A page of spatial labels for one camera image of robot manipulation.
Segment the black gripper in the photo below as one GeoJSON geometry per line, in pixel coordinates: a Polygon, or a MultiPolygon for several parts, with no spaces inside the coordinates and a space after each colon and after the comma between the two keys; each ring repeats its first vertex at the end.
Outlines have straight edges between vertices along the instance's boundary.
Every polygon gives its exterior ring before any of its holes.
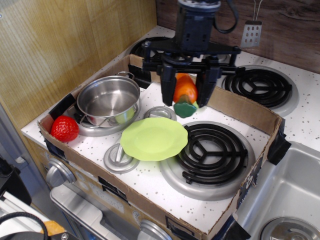
{"type": "Polygon", "coordinates": [[[144,49],[142,69],[161,74],[162,101],[165,105],[172,105],[177,82],[176,72],[198,73],[196,102],[199,107],[204,107],[222,75],[221,68],[231,71],[235,67],[236,56],[241,53],[240,48],[213,43],[210,38],[212,28],[223,34],[232,32],[237,26],[239,14],[235,7],[231,7],[234,25],[229,29],[219,29],[216,23],[216,12],[219,9],[179,7],[174,37],[159,41],[147,40],[141,44],[144,49]],[[229,63],[218,63],[217,55],[222,54],[230,55],[229,63]]]}

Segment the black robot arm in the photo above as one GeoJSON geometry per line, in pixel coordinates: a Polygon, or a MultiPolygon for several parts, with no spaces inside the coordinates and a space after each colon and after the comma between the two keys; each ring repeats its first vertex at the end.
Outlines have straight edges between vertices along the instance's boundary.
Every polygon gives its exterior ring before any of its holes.
{"type": "Polygon", "coordinates": [[[235,61],[241,49],[210,41],[220,6],[219,0],[180,0],[174,37],[142,44],[142,69],[160,76],[165,105],[173,103],[177,73],[196,75],[196,102],[201,108],[207,105],[221,76],[240,71],[235,61]]]}

